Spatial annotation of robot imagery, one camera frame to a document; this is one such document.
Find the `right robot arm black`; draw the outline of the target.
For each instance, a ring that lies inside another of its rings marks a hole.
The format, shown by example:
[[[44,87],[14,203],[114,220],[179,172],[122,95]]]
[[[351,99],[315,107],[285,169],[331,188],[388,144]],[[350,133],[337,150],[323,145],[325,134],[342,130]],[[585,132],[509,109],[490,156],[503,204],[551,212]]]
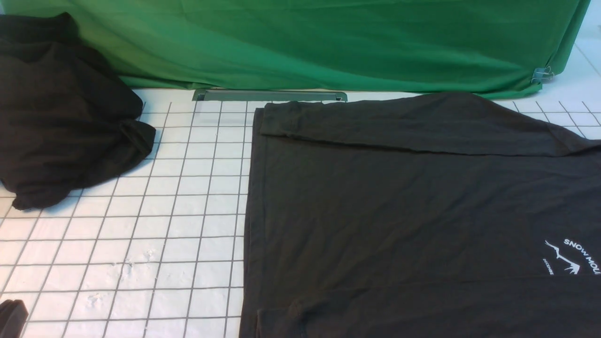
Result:
[[[5,300],[0,304],[0,338],[19,338],[28,318],[22,300]]]

